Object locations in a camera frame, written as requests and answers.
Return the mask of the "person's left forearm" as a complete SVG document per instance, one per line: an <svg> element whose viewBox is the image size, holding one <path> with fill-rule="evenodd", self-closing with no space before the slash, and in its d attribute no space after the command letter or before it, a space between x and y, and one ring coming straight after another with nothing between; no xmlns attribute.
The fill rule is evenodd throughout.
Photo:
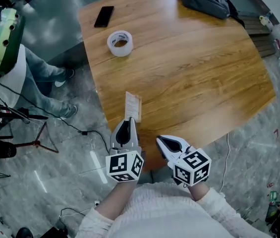
<svg viewBox="0 0 280 238"><path fill-rule="evenodd" d="M128 203L137 181L117 183L98 206L83 218L75 238L104 238Z"/></svg>

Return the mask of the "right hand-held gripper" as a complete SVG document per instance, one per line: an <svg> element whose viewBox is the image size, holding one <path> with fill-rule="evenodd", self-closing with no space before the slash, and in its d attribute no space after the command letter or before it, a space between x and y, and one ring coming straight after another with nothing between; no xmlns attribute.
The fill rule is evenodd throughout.
<svg viewBox="0 0 280 238"><path fill-rule="evenodd" d="M162 157L168 160L168 167L177 185L194 186L209 177L211 158L203 149L189 149L185 153L190 144L172 135L158 135L156 145Z"/></svg>

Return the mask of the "black smartphone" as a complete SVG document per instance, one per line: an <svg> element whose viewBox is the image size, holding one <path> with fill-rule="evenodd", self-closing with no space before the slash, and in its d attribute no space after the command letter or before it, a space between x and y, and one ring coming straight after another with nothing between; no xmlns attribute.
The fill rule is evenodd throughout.
<svg viewBox="0 0 280 238"><path fill-rule="evenodd" d="M103 6L97 16L94 27L107 27L114 10L114 6Z"/></svg>

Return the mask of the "wooden table with white legs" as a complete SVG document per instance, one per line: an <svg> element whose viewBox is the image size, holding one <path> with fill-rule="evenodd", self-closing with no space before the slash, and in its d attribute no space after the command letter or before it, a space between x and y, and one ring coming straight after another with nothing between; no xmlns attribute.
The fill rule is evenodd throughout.
<svg viewBox="0 0 280 238"><path fill-rule="evenodd" d="M114 6L107 27L94 24ZM155 138L174 135L202 148L247 122L275 98L245 29L187 9L180 0L99 0L79 11L86 54L108 126L124 118L125 92L142 98L138 127L145 170L163 167ZM132 35L133 50L114 56L108 36Z"/></svg>

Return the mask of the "black cap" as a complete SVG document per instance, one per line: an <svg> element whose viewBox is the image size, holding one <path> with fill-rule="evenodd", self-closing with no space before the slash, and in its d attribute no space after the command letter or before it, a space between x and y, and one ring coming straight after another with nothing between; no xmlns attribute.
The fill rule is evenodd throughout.
<svg viewBox="0 0 280 238"><path fill-rule="evenodd" d="M0 159L12 158L16 155L16 152L14 144L0 140Z"/></svg>

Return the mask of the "white printed paper sheet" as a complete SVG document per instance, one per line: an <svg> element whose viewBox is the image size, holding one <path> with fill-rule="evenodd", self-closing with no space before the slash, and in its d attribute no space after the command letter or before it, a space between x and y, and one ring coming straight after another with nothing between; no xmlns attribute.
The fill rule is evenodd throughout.
<svg viewBox="0 0 280 238"><path fill-rule="evenodd" d="M136 105L137 105L137 101L135 95L129 92L125 92L124 120L129 120L130 117L133 117L134 119L136 118L137 116Z"/></svg>

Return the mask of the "person's white knitted sweater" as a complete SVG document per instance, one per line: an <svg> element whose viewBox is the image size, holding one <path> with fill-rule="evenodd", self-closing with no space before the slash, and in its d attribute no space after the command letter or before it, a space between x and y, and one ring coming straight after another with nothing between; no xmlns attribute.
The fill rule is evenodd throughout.
<svg viewBox="0 0 280 238"><path fill-rule="evenodd" d="M233 238L234 213L213 188L197 197L171 183L144 184L105 238Z"/></svg>

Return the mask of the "dark wooden pallet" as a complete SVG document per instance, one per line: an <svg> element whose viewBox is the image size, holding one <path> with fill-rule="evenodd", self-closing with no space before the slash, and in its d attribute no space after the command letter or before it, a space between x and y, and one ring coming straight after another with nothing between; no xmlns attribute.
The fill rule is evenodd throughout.
<svg viewBox="0 0 280 238"><path fill-rule="evenodd" d="M274 39L267 26L261 24L259 15L246 11L239 11L238 17L244 22L245 30L250 36L262 58L274 55Z"/></svg>

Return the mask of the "clear tape roll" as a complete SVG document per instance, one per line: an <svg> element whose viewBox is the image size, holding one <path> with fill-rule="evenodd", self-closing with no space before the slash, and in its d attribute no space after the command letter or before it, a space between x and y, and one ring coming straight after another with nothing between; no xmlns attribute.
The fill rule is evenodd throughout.
<svg viewBox="0 0 280 238"><path fill-rule="evenodd" d="M116 47L115 45L119 41L125 41L126 43L121 47ZM115 31L108 36L107 46L114 56L125 57L133 50L132 35L124 30Z"/></svg>

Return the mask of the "person's right forearm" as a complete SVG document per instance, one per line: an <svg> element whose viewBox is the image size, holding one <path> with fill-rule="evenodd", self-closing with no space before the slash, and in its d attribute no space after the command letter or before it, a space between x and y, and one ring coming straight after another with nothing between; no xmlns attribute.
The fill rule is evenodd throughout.
<svg viewBox="0 0 280 238"><path fill-rule="evenodd" d="M234 238L269 238L266 233L248 224L213 188L204 182L190 186L192 198Z"/></svg>

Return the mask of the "red tripod stand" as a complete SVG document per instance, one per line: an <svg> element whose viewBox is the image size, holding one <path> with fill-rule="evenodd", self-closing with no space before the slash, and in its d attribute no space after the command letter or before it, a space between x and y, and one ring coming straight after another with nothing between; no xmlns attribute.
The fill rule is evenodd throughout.
<svg viewBox="0 0 280 238"><path fill-rule="evenodd" d="M40 138L40 136L41 136L41 134L42 134L44 128L46 127L46 125L47 125L47 123L44 122L44 123L43 123L43 126L41 127L41 129L40 129L40 131L39 131L39 133L38 133L38 135L37 135L37 137L36 137L36 139L35 139L34 141L31 141L31 142L28 142L28 143L14 144L15 147L16 147L16 149L17 149L17 148L21 148L21 147L34 146L34 147L36 147L36 148L39 148L39 147L40 147L40 148L43 148L43 149L45 149L45 150L47 150L47 151L50 151L50 152L53 152L53 153L57 153L57 154L58 154L59 151L58 151L56 148L55 148L55 149L52 149L52 148L46 147L46 146L44 146L44 145L42 145L42 144L40 143L39 138Z"/></svg>

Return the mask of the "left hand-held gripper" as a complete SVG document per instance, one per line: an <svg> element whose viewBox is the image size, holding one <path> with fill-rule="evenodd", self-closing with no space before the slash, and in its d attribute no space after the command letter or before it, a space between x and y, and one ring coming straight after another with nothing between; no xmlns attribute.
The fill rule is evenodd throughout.
<svg viewBox="0 0 280 238"><path fill-rule="evenodd" d="M133 117L122 120L110 138L110 154L106 156L107 175L116 182L138 181L144 159Z"/></svg>

